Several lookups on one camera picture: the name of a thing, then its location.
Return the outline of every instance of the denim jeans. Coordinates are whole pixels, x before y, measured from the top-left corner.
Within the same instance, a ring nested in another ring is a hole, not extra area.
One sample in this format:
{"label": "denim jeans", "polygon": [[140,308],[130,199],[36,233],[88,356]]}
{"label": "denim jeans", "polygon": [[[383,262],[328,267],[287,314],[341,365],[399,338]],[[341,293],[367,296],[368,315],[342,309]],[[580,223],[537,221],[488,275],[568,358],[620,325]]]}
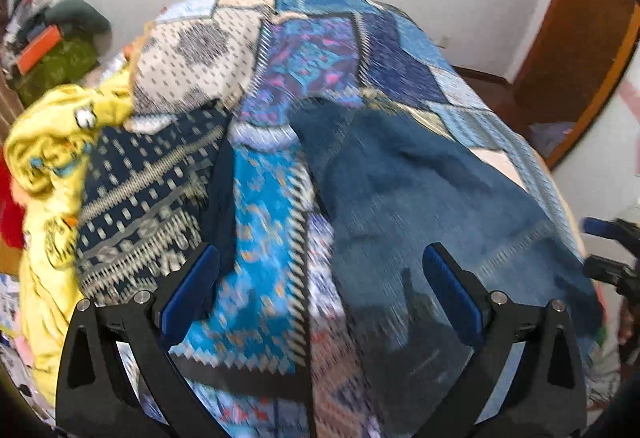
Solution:
{"label": "denim jeans", "polygon": [[[602,322],[591,282],[519,186],[404,114],[314,98],[293,106],[289,120],[334,227],[334,278],[384,434],[414,433],[471,354],[422,272],[430,243],[442,243],[488,291],[540,306],[563,299],[588,356]],[[502,403],[517,359],[485,416]]]}

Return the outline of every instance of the metal screw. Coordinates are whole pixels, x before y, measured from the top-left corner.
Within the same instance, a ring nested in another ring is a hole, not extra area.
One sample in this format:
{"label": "metal screw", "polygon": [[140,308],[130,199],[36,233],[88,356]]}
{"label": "metal screw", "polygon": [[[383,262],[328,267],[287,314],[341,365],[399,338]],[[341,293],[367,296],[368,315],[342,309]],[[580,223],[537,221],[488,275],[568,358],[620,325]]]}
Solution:
{"label": "metal screw", "polygon": [[133,300],[138,303],[138,304],[144,304],[146,303],[149,299],[151,299],[151,294],[146,291],[140,291],[137,292],[134,296],[133,296]]}
{"label": "metal screw", "polygon": [[76,304],[76,308],[81,312],[86,312],[89,309],[89,306],[91,306],[91,301],[89,299],[80,299],[78,304]]}
{"label": "metal screw", "polygon": [[551,301],[551,307],[556,311],[556,312],[564,312],[564,303],[560,300],[560,299],[553,299]]}
{"label": "metal screw", "polygon": [[507,304],[507,301],[509,300],[509,298],[507,297],[507,294],[505,292],[496,290],[495,292],[491,293],[491,300],[497,305],[501,306],[503,304]]}

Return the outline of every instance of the baseboard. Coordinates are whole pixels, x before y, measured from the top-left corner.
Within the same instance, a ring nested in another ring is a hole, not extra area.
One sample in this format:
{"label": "baseboard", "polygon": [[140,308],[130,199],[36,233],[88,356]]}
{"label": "baseboard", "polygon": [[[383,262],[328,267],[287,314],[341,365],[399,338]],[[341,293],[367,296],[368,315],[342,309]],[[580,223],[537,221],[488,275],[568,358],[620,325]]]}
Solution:
{"label": "baseboard", "polygon": [[453,66],[458,74],[462,77],[468,76],[468,78],[475,78],[476,80],[484,80],[485,82],[494,82],[494,84],[511,85],[511,83],[503,76],[491,74],[484,71],[478,71],[477,69],[460,68],[460,66]]}

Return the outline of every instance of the rolled yellow blanket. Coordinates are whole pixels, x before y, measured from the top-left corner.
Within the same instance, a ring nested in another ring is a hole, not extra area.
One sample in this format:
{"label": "rolled yellow blanket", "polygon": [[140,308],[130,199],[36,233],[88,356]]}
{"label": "rolled yellow blanket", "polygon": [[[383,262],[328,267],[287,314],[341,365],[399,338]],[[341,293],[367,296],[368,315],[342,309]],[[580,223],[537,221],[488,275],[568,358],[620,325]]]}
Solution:
{"label": "rolled yellow blanket", "polygon": [[19,272],[21,324],[33,352],[34,381],[52,405],[69,320],[82,298],[73,264],[88,155],[100,129],[121,125],[130,113],[128,70],[98,89],[60,85],[16,119],[4,144],[12,175],[30,195]]}

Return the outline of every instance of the wooden door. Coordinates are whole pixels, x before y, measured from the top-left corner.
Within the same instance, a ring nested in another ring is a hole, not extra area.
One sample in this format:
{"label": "wooden door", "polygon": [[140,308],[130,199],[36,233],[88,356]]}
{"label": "wooden door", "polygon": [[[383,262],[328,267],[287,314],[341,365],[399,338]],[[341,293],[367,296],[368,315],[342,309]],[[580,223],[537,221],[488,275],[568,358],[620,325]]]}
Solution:
{"label": "wooden door", "polygon": [[[602,93],[607,76],[609,95],[631,56],[638,28],[632,20],[635,4],[636,0],[552,0],[513,87],[527,125],[578,122]],[[631,43],[621,52],[629,38]],[[621,56],[625,60],[618,64],[618,78],[612,78],[612,65]]]}

